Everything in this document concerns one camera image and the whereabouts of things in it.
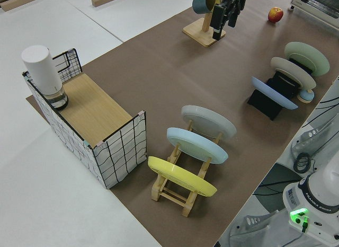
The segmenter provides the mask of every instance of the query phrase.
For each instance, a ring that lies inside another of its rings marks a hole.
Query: robotic arm
[[[235,27],[240,11],[244,9],[246,0],[222,0],[214,6],[210,26],[214,28],[213,38],[220,40],[221,31],[228,21],[228,26]]]
[[[339,151],[319,171],[283,192],[289,224],[326,246],[339,245]]]

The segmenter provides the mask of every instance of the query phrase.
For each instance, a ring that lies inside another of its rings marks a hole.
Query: toaster oven
[[[339,29],[339,0],[292,0],[291,5]]]

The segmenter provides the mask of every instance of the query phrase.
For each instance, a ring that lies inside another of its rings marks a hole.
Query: yellow plate
[[[148,166],[170,181],[202,196],[211,197],[217,191],[216,187],[203,178],[160,158],[148,157]]]

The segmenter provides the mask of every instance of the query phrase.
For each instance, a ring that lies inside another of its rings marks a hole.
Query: wire grid panel
[[[60,138],[64,145],[71,150],[75,156],[89,169],[89,171],[96,177],[96,179],[105,186],[101,176],[100,169],[93,157],[92,149],[83,139],[65,123],[58,114],[55,113],[51,105],[49,105],[42,95],[27,81],[28,87],[37,101],[40,109],[51,125],[55,134]]]
[[[134,117],[93,152],[106,187],[122,181],[146,159],[146,113]]]
[[[75,77],[83,71],[75,48],[53,57],[53,62],[62,82]],[[29,72],[24,72],[22,75],[25,78],[28,78],[28,80],[34,85],[34,80]]]

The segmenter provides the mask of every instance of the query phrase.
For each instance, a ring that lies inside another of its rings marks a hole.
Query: green light
[[[290,212],[290,216],[291,216],[291,220],[293,222],[296,222],[296,219],[299,217],[299,216],[303,216],[305,214],[308,213],[308,210],[306,208],[300,208],[298,210],[294,210],[294,211],[291,211]]]

